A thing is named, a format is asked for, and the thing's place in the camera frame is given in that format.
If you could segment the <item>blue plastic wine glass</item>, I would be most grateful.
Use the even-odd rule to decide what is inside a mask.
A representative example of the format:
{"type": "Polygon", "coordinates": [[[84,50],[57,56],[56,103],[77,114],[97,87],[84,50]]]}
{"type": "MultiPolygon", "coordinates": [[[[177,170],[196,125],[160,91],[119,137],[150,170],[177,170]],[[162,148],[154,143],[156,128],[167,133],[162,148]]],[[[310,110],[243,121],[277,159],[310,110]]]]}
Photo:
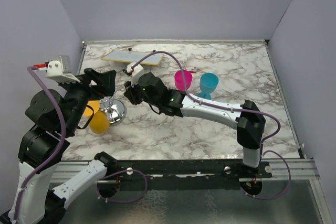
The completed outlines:
{"type": "Polygon", "coordinates": [[[217,85],[219,83],[219,79],[217,75],[213,73],[205,73],[200,78],[200,93],[197,95],[200,98],[211,100],[212,96],[211,94],[215,91],[217,88],[217,85]]]}

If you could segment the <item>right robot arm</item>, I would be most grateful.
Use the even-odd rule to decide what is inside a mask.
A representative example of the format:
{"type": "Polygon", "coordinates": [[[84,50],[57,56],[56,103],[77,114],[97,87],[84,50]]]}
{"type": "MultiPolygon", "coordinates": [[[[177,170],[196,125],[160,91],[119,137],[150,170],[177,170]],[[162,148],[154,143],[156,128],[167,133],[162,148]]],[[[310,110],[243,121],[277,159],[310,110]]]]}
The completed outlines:
{"type": "Polygon", "coordinates": [[[254,177],[260,171],[261,139],[266,120],[254,102],[229,104],[202,99],[185,91],[169,89],[162,80],[148,72],[124,84],[124,96],[133,104],[147,103],[157,114],[192,117],[226,125],[237,132],[237,142],[243,147],[241,171],[254,177]]]}

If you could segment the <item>pink plastic wine glass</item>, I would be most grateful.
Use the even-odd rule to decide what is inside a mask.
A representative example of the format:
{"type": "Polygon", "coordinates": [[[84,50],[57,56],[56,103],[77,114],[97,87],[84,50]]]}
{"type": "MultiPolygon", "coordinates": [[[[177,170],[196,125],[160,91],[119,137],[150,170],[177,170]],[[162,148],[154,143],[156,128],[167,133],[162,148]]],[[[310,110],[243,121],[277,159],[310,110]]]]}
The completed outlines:
{"type": "Polygon", "coordinates": [[[190,88],[193,76],[187,70],[179,70],[174,75],[175,86],[178,90],[185,91],[190,88]]]}

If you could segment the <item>yellow wine glass front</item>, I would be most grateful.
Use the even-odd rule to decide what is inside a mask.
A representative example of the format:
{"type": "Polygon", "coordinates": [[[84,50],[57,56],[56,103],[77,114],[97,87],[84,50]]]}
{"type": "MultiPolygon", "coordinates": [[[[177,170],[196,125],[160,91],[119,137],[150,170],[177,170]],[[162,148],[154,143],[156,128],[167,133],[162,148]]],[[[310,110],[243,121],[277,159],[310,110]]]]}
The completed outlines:
{"type": "Polygon", "coordinates": [[[109,129],[110,122],[104,112],[97,111],[89,123],[89,127],[95,134],[102,134],[109,129]]]}

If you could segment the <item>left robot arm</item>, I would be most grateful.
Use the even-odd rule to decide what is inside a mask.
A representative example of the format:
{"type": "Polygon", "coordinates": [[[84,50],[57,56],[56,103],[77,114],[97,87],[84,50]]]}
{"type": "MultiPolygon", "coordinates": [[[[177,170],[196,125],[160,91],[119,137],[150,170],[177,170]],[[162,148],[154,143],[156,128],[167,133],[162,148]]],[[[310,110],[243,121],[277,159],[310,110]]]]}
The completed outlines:
{"type": "Polygon", "coordinates": [[[115,175],[116,160],[101,152],[72,179],[57,188],[49,187],[88,102],[113,96],[116,74],[87,68],[65,81],[57,76],[65,95],[41,85],[25,112],[34,126],[20,143],[17,193],[12,208],[1,215],[1,223],[59,223],[69,205],[90,185],[115,175]]]}

